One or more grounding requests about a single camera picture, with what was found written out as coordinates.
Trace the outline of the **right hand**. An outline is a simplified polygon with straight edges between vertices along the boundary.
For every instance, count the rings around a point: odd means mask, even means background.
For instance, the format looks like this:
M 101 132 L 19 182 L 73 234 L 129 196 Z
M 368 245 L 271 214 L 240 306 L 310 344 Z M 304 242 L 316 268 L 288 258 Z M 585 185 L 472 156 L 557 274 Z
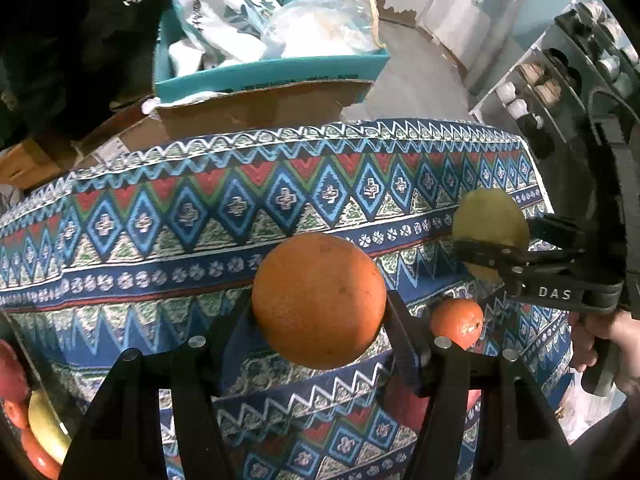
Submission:
M 628 398 L 639 395 L 639 321 L 617 309 L 609 314 L 570 312 L 573 356 L 585 392 L 605 396 L 615 384 Z

